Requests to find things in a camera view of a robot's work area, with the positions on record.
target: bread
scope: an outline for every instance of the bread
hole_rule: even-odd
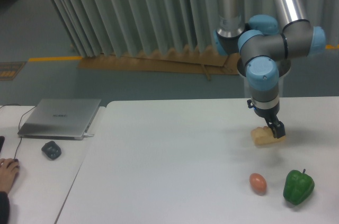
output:
[[[264,128],[258,127],[251,131],[251,136],[255,145],[267,145],[283,141],[286,136],[275,138],[272,130],[265,126]]]

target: egg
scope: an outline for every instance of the egg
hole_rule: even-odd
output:
[[[257,173],[253,173],[249,176],[249,183],[252,189],[259,193],[265,193],[267,189],[267,184],[265,178]]]

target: gray floor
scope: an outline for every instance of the gray floor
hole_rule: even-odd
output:
[[[0,62],[74,56],[49,0],[0,1]],[[36,105],[42,98],[166,100],[244,97],[239,76],[77,69],[78,61],[28,62],[13,81],[0,81],[0,105]],[[327,50],[296,59],[283,96],[339,96],[339,55]]]

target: green bell pepper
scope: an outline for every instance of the green bell pepper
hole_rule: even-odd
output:
[[[294,205],[299,205],[314,189],[312,177],[305,174],[305,169],[301,173],[298,170],[292,170],[286,177],[284,187],[284,198]]]

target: laptop lid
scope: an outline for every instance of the laptop lid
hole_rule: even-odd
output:
[[[43,99],[18,132],[26,138],[82,139],[99,99]]]

